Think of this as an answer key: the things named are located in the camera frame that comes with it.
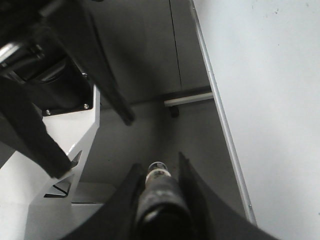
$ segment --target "metal rod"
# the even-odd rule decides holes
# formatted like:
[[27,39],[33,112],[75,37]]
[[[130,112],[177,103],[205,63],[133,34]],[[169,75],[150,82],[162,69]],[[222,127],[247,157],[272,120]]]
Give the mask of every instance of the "metal rod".
[[172,106],[177,106],[182,104],[189,104],[189,103],[204,101],[204,100],[213,99],[213,98],[214,98],[213,93],[208,92],[208,93],[202,93],[202,94],[197,94],[192,96],[180,97],[176,99],[165,100],[164,105],[166,107],[172,107]]
[[21,44],[18,42],[9,42],[0,48],[0,64],[14,54],[20,47]]

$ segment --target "metal frame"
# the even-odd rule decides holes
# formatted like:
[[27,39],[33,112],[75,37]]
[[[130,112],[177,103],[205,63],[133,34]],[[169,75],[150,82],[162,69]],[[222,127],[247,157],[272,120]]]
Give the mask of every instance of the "metal frame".
[[[48,133],[71,161],[81,152],[76,166],[60,179],[50,178],[26,156],[13,153],[0,169],[0,239],[55,239],[80,224],[73,219],[72,199],[99,121],[100,93],[96,86],[92,109],[43,118]],[[73,178],[66,197],[44,198],[53,185],[70,176]],[[65,226],[58,232],[53,227],[57,223]]]

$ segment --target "gray floor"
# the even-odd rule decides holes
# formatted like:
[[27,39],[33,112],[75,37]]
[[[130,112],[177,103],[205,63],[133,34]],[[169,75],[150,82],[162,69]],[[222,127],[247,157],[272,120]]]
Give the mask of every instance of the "gray floor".
[[178,118],[171,118],[163,103],[133,107],[136,121],[125,126],[113,110],[101,112],[82,182],[119,186],[133,163],[145,169],[154,161],[167,164],[174,176],[178,152],[185,154],[210,187],[244,216],[235,175],[212,100],[181,105]]

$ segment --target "white surface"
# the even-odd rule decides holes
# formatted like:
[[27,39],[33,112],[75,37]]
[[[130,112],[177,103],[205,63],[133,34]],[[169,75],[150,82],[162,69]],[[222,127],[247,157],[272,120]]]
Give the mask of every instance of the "white surface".
[[[1,240],[55,239],[77,226],[79,221],[66,211],[63,219],[70,224],[59,232],[46,231],[52,230],[50,221],[60,221],[58,213],[64,212],[60,209],[72,209],[71,201],[99,127],[100,93],[96,87],[93,92],[92,109],[43,119],[48,133],[69,159],[82,151],[77,166],[61,179],[50,178],[40,166],[16,151],[0,169]],[[52,185],[72,175],[67,197],[44,198]]]
[[318,240],[320,1],[194,3],[257,225]]

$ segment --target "white wall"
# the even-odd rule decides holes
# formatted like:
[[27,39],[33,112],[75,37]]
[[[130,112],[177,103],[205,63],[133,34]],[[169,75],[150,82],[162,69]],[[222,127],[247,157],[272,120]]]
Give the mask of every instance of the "white wall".
[[194,3],[257,225],[318,240],[320,1]]

